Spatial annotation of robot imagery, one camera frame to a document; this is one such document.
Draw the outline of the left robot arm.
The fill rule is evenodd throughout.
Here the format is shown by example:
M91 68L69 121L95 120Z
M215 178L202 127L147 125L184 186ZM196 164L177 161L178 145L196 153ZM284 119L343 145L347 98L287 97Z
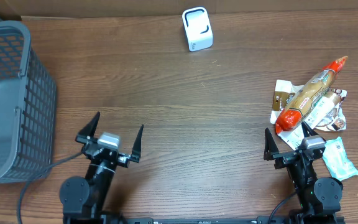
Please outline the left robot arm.
M117 167L129 167L140 162L141 126L130 154L119 152L120 137L104 132L94 136L100 113L76 135L75 141L83 145L81 153L90 160L84 177L68 178L60 187L59 197L63 205L63 223L127 223L121 213L105 212L103 205Z

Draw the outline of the white cream tube brown cap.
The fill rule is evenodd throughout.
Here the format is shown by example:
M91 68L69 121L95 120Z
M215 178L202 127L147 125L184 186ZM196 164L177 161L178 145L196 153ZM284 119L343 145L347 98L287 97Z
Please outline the white cream tube brown cap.
M305 123L321 131L343 131L346 129L346 118L341 104L347 96L346 90L330 89L306 117ZM278 136L295 150L305 137L301 125L292 131L282 131Z

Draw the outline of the orange spaghetti pack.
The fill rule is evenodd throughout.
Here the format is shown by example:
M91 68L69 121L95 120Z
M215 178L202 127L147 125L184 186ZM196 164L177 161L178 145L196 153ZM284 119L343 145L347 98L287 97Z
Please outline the orange spaghetti pack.
M322 68L287 103L275 122L276 134L295 129L328 91L343 69L348 56L343 56Z

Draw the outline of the light blue snack packet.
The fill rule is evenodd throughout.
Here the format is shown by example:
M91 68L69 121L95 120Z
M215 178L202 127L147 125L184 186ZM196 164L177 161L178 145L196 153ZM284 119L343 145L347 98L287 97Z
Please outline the light blue snack packet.
M358 170L347 158L341 137L326 141L323 161L331 177L337 180L342 181L358 175Z

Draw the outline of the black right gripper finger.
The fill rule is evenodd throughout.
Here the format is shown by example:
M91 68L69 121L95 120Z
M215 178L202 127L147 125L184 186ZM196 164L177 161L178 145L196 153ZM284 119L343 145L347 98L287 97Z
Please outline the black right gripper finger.
M272 160L274 155L278 154L278 147L273 139L272 133L269 128L265 128L265 149L264 149L264 160Z
M306 122L301 123L302 131L304 138L308 138L310 136L317 136L318 133L314 131Z

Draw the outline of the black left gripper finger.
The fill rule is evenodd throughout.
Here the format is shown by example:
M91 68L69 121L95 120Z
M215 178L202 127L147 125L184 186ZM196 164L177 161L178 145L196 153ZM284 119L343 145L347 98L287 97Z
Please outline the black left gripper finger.
M100 118L100 112L97 112L95 114L95 116L91 119L91 121L85 125L84 128L82 128L76 138L77 139L91 139L94 137L97 125L98 125L98 121Z
M141 158L141 149L142 149L142 133L143 133L144 125L142 124L136 139L134 141L134 145L132 147L132 153L131 153L131 161L139 163Z

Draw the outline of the beige bread snack bag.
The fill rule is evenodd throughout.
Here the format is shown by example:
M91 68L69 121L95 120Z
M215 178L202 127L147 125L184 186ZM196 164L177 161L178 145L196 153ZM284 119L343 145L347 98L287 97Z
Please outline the beige bread snack bag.
M270 122L275 123L278 115L284 109L288 102L293 98L295 93L302 88L303 85L293 85L291 81L277 80L275 91L273 94L272 113Z

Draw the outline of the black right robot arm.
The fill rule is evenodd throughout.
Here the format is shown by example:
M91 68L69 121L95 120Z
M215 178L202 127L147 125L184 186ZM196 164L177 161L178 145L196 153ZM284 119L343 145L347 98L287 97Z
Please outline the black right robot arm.
M267 223L344 223L343 217L336 216L341 210L342 182L334 177L319 178L313 168L313 162L323 157L326 140L305 122L301 127L305 137L291 152L280 152L272 133L265 129L264 160L274 161L276 169L286 168L295 188L273 209ZM286 217L276 217L278 209L294 196L301 208Z

